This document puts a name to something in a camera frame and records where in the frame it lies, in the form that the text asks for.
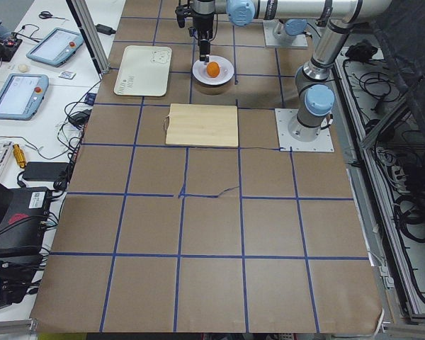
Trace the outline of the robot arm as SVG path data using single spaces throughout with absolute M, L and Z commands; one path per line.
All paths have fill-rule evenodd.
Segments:
M 276 26 L 273 29 L 273 35 L 276 38 L 294 38 L 297 35 L 301 35 L 307 28 L 307 19 L 278 19 Z
M 322 123 L 331 113 L 335 96 L 326 85 L 330 70 L 357 23 L 368 22 L 382 14 L 390 1 L 187 1 L 179 2 L 174 13 L 180 28 L 191 18 L 190 36 L 199 47 L 202 62 L 210 59 L 210 43 L 214 38 L 214 17 L 227 15 L 229 21 L 244 27 L 255 19 L 313 19 L 323 29 L 309 61 L 295 75 L 300 107 L 288 123 L 288 132 L 301 142 L 319 136 Z

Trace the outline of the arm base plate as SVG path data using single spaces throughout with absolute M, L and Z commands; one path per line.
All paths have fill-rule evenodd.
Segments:
M 263 22 L 263 33 L 264 33 L 266 47 L 290 48 L 290 49 L 302 49 L 302 50 L 308 48 L 305 32 L 301 35 L 295 36 L 294 38 L 289 38 L 289 37 L 276 38 L 273 35 L 273 29 L 276 26 L 277 20 Z
M 298 109 L 275 109 L 278 144 L 287 152 L 334 152 L 327 119 L 319 127 L 309 128 L 298 122 Z

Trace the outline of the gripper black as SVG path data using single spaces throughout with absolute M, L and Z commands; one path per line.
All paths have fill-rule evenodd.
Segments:
M 197 42 L 199 53 L 210 53 L 210 41 L 214 38 L 215 1 L 193 0 L 186 4 L 179 1 L 174 13 L 179 28 L 185 27 L 186 18 L 192 18 L 192 26 L 188 28 L 189 35 Z M 200 54 L 199 60 L 206 66 L 210 55 Z

